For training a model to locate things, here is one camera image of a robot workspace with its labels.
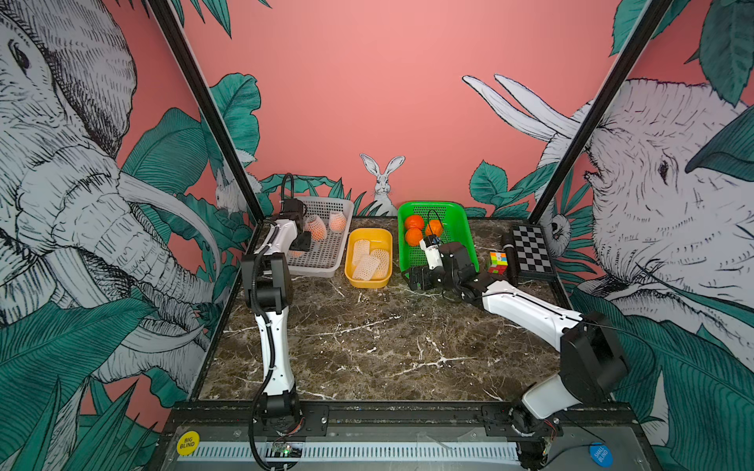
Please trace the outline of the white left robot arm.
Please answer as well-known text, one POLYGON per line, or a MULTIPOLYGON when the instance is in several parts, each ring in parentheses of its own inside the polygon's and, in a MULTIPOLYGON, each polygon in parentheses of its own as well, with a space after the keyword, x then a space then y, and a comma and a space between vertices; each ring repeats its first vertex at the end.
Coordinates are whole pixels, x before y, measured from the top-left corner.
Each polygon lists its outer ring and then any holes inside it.
POLYGON ((290 217, 269 220, 270 231, 261 246, 252 245, 241 263, 243 295, 260 334, 262 385, 254 395, 253 419, 302 424, 288 342, 288 316, 293 302, 293 280, 287 251, 302 240, 300 225, 290 217))

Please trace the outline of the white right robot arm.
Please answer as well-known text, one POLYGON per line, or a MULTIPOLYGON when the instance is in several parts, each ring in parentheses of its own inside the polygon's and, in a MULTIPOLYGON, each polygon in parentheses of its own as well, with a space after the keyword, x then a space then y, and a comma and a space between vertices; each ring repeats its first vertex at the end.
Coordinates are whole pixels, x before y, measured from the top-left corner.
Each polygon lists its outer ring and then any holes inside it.
POLYGON ((518 435, 551 432, 556 413, 582 403, 606 402, 628 376, 624 348, 605 315, 561 308, 479 272, 461 243, 427 237, 419 247, 434 287, 514 322, 559 353, 560 371, 527 389, 512 404, 509 421, 518 435))

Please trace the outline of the white foam net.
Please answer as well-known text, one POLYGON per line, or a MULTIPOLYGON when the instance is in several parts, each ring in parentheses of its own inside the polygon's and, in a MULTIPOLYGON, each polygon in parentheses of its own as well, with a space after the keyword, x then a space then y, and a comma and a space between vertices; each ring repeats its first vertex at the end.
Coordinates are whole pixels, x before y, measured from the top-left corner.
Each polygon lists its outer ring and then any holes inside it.
POLYGON ((359 259, 359 262, 357 262, 357 265, 355 265, 355 269, 353 269, 353 278, 357 281, 371 281, 375 277, 380 265, 381 262, 378 257, 370 254, 363 255, 359 259))
POLYGON ((370 254, 370 241, 369 239, 358 239, 353 244, 353 250, 351 251, 351 264, 353 266, 357 266, 359 262, 361 262, 361 259, 365 257, 365 255, 370 254))
POLYGON ((378 260, 378 266, 372 276, 373 280, 387 278, 388 272, 392 266, 390 252, 385 249, 377 248, 371 251, 370 255, 378 260))

